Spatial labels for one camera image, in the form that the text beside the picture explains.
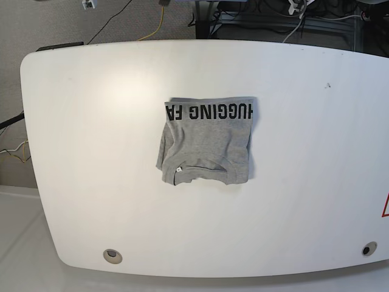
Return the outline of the right table grommet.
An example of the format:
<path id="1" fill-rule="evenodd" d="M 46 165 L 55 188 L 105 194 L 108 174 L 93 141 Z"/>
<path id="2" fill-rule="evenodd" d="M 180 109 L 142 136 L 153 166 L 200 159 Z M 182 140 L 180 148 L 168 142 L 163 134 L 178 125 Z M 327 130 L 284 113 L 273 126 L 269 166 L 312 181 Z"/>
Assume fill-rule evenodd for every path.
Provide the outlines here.
<path id="1" fill-rule="evenodd" d="M 375 252 L 376 249 L 377 249 L 377 243 L 369 242 L 363 247 L 362 255 L 365 257 L 369 257 Z"/>

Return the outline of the table grommet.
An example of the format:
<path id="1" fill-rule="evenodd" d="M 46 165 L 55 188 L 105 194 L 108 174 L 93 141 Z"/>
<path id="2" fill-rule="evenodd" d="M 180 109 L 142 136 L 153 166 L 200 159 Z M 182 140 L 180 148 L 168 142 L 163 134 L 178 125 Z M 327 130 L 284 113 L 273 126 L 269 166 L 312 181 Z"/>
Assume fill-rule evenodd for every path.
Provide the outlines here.
<path id="1" fill-rule="evenodd" d="M 122 262 L 122 255 L 114 249 L 106 249 L 103 252 L 103 258 L 111 264 L 117 265 Z"/>
<path id="2" fill-rule="evenodd" d="M 369 257 L 375 252 L 376 249 L 377 249 L 377 243 L 369 242 L 363 247 L 362 255 L 365 257 Z"/>

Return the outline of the left table grommet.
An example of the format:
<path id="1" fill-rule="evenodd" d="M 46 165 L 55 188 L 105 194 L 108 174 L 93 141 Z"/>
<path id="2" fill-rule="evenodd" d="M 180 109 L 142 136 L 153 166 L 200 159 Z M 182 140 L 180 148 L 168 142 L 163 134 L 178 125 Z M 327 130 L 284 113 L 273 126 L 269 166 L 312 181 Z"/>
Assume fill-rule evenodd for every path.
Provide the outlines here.
<path id="1" fill-rule="evenodd" d="M 111 264 L 117 265 L 122 262 L 122 255 L 114 249 L 106 249 L 103 252 L 103 258 Z"/>

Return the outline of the grey T-shirt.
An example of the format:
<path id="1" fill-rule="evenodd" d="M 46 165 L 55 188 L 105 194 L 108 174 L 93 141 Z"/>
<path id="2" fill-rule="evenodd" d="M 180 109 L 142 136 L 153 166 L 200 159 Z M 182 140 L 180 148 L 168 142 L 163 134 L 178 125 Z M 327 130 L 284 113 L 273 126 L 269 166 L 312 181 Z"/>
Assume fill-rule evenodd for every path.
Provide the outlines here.
<path id="1" fill-rule="evenodd" d="M 162 181 L 173 186 L 198 178 L 246 183 L 254 115 L 252 97 L 165 102 L 156 162 Z"/>

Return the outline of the black table leg base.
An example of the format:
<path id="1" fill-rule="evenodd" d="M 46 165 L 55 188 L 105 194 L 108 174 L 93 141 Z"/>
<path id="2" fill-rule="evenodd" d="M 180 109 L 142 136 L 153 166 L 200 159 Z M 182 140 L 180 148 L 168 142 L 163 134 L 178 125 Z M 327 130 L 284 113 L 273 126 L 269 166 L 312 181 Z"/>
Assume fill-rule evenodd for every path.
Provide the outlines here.
<path id="1" fill-rule="evenodd" d="M 212 24 L 213 23 L 209 20 L 206 20 L 206 21 L 196 20 L 195 21 L 195 34 L 196 34 L 195 38 L 197 40 L 209 39 Z"/>

